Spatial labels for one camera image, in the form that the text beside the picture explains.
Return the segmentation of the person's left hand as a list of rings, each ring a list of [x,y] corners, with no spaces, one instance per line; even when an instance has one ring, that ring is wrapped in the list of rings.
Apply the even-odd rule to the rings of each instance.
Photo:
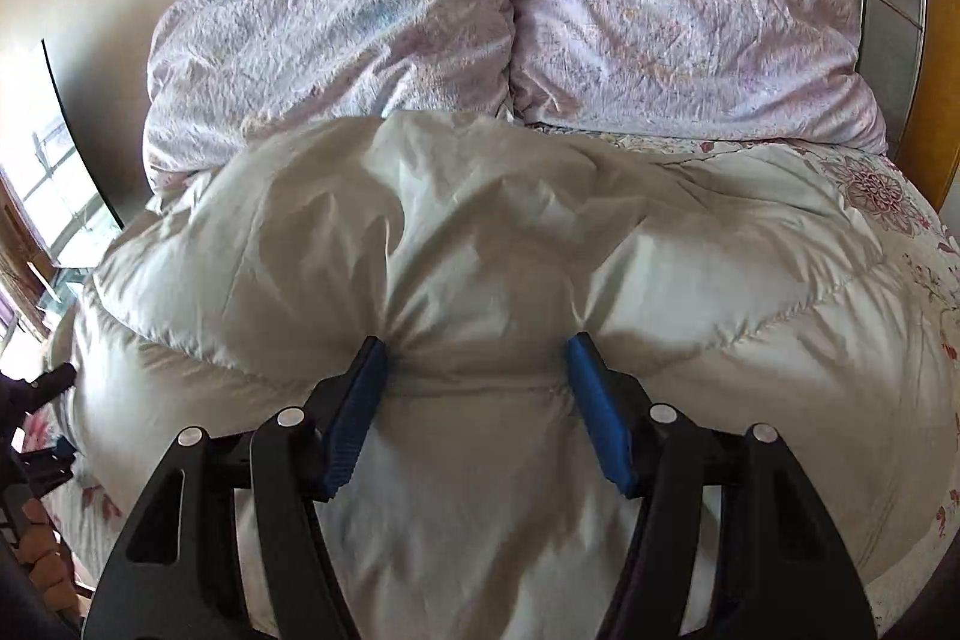
[[[28,525],[21,534],[16,559],[26,569],[31,585],[53,612],[76,614],[80,601],[75,591],[70,565],[60,552],[59,541],[43,504],[37,498],[21,507]]]

